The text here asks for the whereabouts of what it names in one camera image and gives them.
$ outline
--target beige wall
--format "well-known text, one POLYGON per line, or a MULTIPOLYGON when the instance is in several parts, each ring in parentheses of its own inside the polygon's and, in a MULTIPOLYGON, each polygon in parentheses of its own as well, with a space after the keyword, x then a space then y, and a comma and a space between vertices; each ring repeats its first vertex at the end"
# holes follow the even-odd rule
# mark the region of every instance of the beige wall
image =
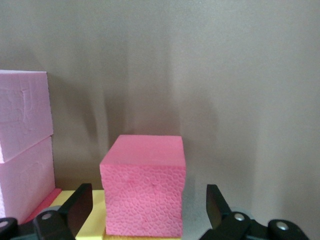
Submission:
POLYGON ((181 135, 184 238, 206 184, 320 236, 320 1, 0 1, 0 69, 48 72, 56 183, 100 188, 119 134, 181 135))

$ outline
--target pink foam cube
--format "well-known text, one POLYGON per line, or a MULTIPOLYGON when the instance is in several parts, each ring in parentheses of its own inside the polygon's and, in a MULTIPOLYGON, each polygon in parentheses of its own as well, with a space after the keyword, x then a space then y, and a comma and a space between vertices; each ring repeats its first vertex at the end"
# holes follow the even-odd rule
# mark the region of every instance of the pink foam cube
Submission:
POLYGON ((120 135, 100 173, 108 235, 182 236, 186 161, 180 136, 120 135))
POLYGON ((52 134, 47 73, 0 70, 0 164, 52 134))
POLYGON ((51 137, 0 164, 0 218, 19 223, 55 189, 51 137))

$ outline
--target yellow base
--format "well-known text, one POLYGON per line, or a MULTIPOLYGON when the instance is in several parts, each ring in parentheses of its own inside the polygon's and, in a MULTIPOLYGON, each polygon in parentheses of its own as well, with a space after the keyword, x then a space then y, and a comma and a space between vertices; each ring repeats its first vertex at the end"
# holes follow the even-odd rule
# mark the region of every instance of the yellow base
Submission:
MULTIPOLYGON (((62 191, 51 206, 62 205, 74 191, 62 191)), ((139 237, 106 235, 106 204, 103 190, 93 190, 93 209, 83 224, 76 240, 180 240, 172 237, 139 237)))

